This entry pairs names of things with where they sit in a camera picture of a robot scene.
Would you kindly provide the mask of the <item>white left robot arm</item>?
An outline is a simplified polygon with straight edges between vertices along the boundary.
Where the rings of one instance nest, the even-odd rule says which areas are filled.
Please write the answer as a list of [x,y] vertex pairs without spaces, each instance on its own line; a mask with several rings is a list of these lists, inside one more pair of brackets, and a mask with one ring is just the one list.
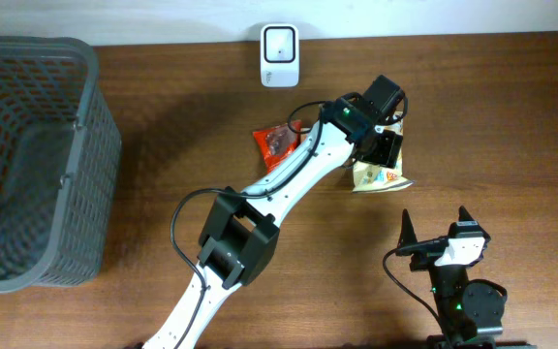
[[408,98],[399,85],[378,76],[362,94],[350,92],[313,105],[316,122],[272,172],[240,192],[210,189],[215,200],[199,238],[201,250],[195,260],[185,261],[193,277],[144,347],[194,347],[227,298],[267,267],[282,222],[318,181],[348,160],[393,161],[396,146],[386,144],[376,129],[407,115]]

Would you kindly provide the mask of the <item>teal tissue pack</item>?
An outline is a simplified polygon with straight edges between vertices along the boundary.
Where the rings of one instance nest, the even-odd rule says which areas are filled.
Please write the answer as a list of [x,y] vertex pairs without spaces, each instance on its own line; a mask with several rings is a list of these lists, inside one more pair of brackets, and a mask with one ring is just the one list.
[[342,187],[352,188],[354,186],[353,168],[346,168],[343,171],[339,183],[341,184]]

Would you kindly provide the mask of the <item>red snack bag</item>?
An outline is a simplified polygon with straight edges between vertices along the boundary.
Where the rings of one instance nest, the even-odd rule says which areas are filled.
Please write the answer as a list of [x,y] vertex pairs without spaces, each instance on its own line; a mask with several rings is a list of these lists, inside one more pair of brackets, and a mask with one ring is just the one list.
[[252,135],[268,173],[278,167],[300,145],[300,135],[292,131],[287,123],[254,131]]

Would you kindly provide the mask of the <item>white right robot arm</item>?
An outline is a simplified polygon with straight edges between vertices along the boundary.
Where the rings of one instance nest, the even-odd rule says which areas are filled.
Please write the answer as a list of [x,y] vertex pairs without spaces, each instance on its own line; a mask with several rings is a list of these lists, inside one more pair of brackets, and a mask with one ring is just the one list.
[[508,299],[499,284],[468,277],[468,269],[483,259],[491,236],[465,207],[446,235],[417,239],[409,212],[402,212],[395,254],[409,256],[410,271],[426,271],[442,334],[428,339],[431,348],[493,348],[503,332],[502,317]]

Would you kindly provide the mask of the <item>beige snack bag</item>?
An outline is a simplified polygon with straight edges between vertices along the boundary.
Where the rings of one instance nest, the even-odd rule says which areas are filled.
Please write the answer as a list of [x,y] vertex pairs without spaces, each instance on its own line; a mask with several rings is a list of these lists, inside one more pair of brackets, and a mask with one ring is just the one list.
[[377,125],[375,149],[353,165],[354,193],[382,193],[405,189],[413,182],[403,176],[403,121],[396,111],[391,125]]

